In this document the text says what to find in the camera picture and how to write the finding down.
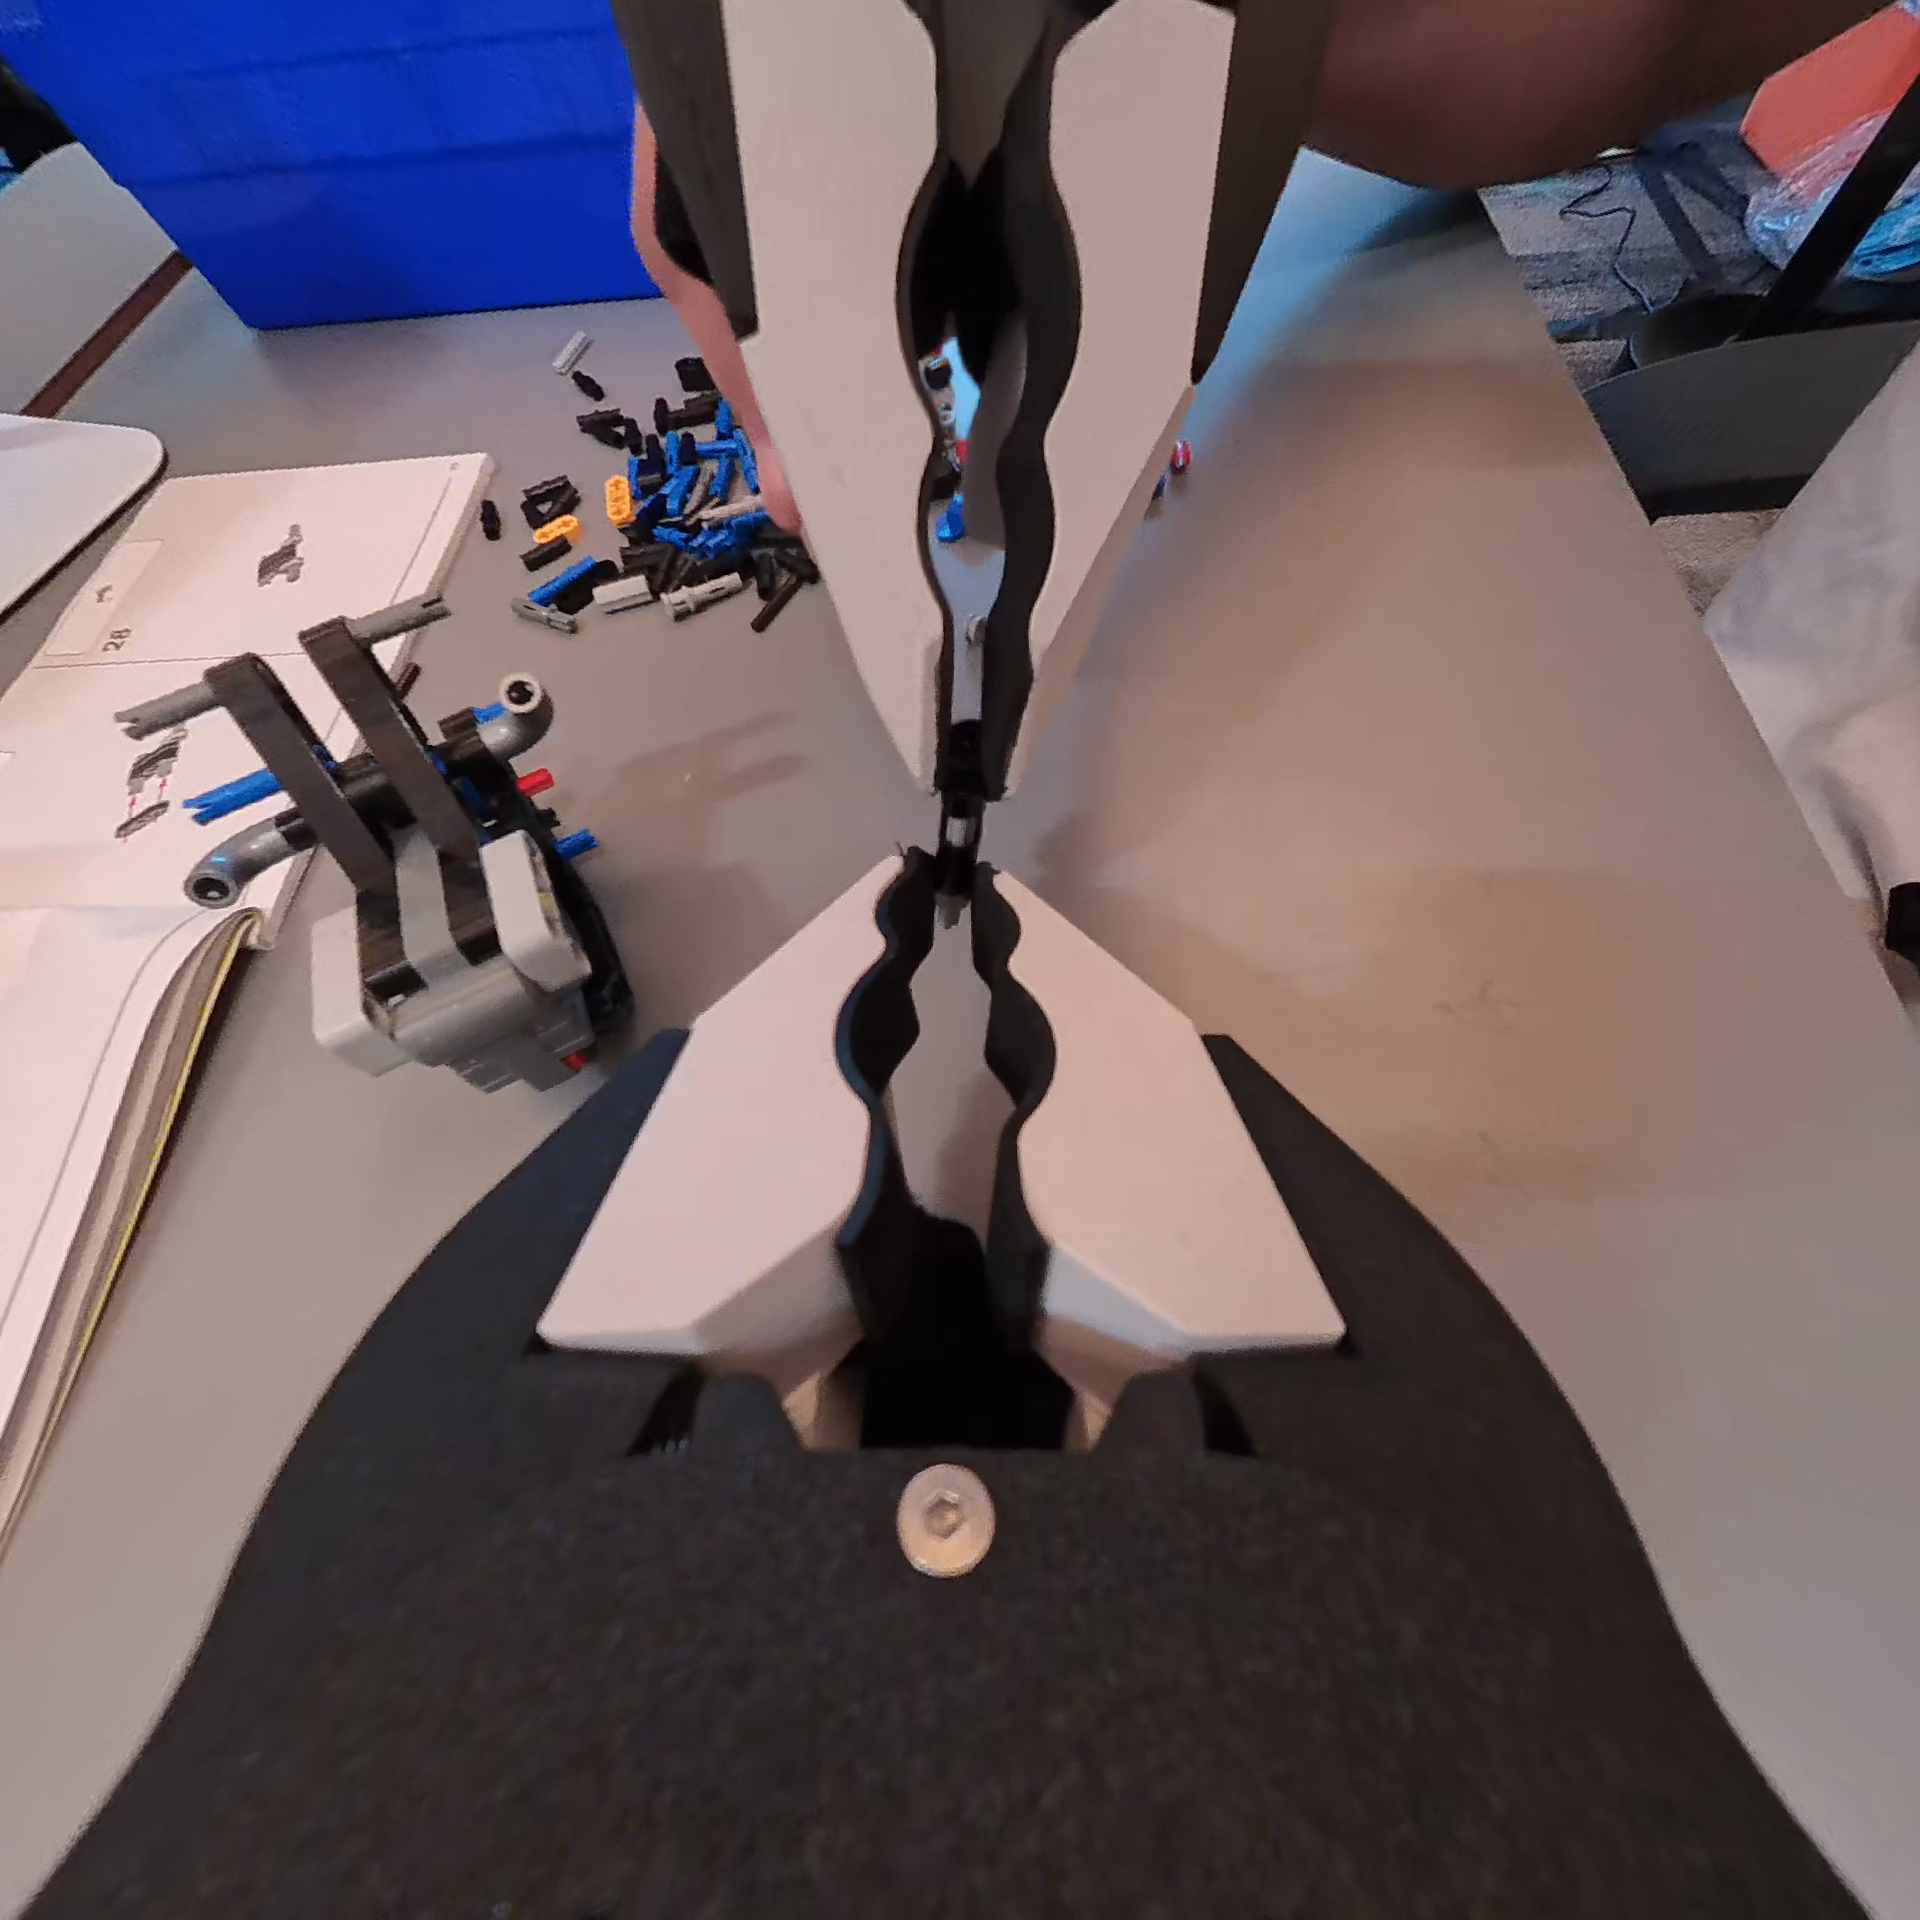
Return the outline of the person's right forearm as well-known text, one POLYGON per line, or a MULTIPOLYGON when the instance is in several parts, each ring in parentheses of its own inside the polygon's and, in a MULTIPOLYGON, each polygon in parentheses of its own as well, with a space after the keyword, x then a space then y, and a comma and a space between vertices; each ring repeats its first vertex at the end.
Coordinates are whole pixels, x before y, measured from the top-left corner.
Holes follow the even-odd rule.
POLYGON ((1306 147, 1413 187, 1576 172, 1871 14, 1878 3, 1334 3, 1306 147))

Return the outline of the white instruction booklet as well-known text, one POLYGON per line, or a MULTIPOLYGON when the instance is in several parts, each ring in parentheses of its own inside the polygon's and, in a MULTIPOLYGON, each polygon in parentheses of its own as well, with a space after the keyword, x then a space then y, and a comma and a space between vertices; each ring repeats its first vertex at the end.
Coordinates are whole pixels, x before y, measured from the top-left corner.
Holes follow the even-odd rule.
POLYGON ((482 450, 167 483, 5 694, 5 1543, 34 1494, 196 1069, 310 852, 213 907, 219 829, 191 798, 258 768, 223 713, 132 742, 120 719, 258 653, 320 744, 352 726, 301 630, 440 592, 492 486, 482 450))

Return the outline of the black lego connector grey axles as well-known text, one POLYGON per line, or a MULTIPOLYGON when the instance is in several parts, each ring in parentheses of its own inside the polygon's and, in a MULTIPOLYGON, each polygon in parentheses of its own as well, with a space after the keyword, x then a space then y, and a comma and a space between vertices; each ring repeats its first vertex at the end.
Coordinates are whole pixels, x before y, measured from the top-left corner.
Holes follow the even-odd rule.
POLYGON ((988 814, 988 774, 983 761, 983 723, 956 719, 938 744, 938 846, 930 852, 935 915, 956 926, 974 894, 974 870, 988 814))

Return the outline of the black office chair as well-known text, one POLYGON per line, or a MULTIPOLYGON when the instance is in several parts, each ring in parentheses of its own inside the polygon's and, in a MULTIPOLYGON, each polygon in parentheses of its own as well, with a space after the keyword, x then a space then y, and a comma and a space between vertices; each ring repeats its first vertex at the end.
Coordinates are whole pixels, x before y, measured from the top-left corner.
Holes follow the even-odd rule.
POLYGON ((1699 286, 1623 319, 1585 405, 1645 519, 1787 508, 1916 349, 1916 261, 1867 272, 1884 214, 1916 220, 1916 84, 1843 136, 1837 178, 1763 291, 1699 286))

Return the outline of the pile of small lego pins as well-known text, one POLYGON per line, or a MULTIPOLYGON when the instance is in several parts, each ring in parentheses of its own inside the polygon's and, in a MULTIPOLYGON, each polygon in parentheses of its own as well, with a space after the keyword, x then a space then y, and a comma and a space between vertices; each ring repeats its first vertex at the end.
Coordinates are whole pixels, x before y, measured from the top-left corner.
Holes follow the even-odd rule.
POLYGON ((489 497, 475 509, 485 540, 524 534, 515 619, 575 637, 587 615, 662 609, 687 623, 753 592, 753 631, 767 631, 824 570, 767 509, 735 404, 700 355, 680 355, 680 394, 620 405, 589 349, 589 333, 573 332, 549 365, 583 398, 575 431, 610 468, 600 479, 558 471, 524 486, 511 509, 489 497))

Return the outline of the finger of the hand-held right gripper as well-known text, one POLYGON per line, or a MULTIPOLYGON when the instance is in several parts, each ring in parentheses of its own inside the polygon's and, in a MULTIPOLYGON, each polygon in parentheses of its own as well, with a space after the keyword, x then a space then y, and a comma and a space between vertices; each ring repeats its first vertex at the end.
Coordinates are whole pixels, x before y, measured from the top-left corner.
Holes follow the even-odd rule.
POLYGON ((755 286, 746 365, 855 671, 935 786, 930 414, 898 319, 938 153, 930 35, 905 3, 723 3, 723 31, 755 286))
POLYGON ((1008 798, 1062 705, 1193 398, 1235 14, 1048 3, 996 147, 1016 311, 964 468, 1005 555, 974 652, 980 766, 1008 798))

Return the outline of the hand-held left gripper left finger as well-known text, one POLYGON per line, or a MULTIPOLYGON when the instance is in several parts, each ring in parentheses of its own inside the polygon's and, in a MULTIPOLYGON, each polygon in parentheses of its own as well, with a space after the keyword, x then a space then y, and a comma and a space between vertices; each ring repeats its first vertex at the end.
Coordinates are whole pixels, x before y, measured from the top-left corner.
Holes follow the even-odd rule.
POLYGON ((885 957, 883 894, 904 857, 716 999, 687 1031, 573 1253, 540 1336, 755 1373, 777 1396, 859 1340, 836 1253, 869 1117, 837 1064, 837 1014, 885 957))

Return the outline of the blue plastic bin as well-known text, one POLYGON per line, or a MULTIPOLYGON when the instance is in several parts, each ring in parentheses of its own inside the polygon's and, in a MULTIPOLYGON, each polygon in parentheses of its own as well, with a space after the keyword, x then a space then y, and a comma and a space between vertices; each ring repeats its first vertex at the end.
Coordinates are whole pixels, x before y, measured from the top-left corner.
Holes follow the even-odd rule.
POLYGON ((253 326, 654 298, 610 3, 5 3, 5 62, 253 326))

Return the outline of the partly built lego truck chassis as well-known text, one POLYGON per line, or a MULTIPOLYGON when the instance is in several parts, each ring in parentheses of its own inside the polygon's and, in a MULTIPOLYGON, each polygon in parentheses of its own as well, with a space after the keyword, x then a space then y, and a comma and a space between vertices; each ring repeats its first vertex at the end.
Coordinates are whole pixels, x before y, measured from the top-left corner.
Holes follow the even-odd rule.
POLYGON ((185 877, 196 907, 231 907, 270 870, 323 852, 352 907, 312 925, 310 1014, 343 1064, 386 1075, 446 1069, 497 1093, 560 1090, 633 1011, 633 986, 579 858, 595 829, 565 833, 554 775, 528 760, 554 700, 528 671, 485 709, 455 709, 430 734, 382 646, 451 615, 440 592, 299 631, 301 657, 338 699, 360 750, 323 746, 301 705, 258 653, 210 666, 179 691, 117 713, 130 742, 223 713, 258 760, 187 800, 198 824, 284 794, 284 810, 205 852, 185 877))

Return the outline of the person's right hand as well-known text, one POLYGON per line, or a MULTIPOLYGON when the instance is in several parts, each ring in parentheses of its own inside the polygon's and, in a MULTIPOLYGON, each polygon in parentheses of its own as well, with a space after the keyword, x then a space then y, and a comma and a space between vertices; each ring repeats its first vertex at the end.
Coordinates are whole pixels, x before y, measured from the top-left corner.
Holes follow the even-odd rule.
POLYGON ((777 528, 803 534, 807 522, 787 486, 772 431, 764 416, 753 375, 740 355, 740 343, 735 339, 735 325, 716 286, 687 272, 684 259, 674 255, 674 248, 662 242, 657 136, 642 100, 633 104, 633 220, 628 228, 633 228, 633 243, 636 243, 636 255, 646 278, 654 280, 662 298, 674 307, 674 311, 684 319, 699 355, 716 377, 718 394, 732 404, 735 422, 746 426, 755 450, 764 508, 770 509, 777 528))

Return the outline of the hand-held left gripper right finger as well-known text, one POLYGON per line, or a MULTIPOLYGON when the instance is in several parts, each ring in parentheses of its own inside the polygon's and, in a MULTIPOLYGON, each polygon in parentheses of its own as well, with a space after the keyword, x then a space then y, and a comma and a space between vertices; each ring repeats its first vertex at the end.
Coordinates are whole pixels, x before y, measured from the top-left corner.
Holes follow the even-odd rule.
POLYGON ((974 875, 996 1147, 988 1291, 1059 1373, 1334 1349, 1346 1318, 1193 1020, 993 865, 974 875))

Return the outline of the orange object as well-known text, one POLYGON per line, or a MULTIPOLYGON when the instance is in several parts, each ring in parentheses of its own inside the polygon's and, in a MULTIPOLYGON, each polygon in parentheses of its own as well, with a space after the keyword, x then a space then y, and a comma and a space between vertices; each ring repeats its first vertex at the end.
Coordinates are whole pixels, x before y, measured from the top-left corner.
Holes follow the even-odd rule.
POLYGON ((1884 120, 1913 78, 1916 3, 1892 3, 1769 75, 1742 120, 1742 136, 1783 175, 1857 122, 1884 120))

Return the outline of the white document stand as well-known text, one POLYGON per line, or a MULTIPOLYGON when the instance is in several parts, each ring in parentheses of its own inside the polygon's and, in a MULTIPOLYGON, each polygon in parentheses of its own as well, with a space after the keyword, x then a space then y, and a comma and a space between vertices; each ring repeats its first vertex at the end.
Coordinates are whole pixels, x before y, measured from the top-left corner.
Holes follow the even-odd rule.
POLYGON ((5 615, 148 491, 159 436, 130 423, 5 414, 5 615))

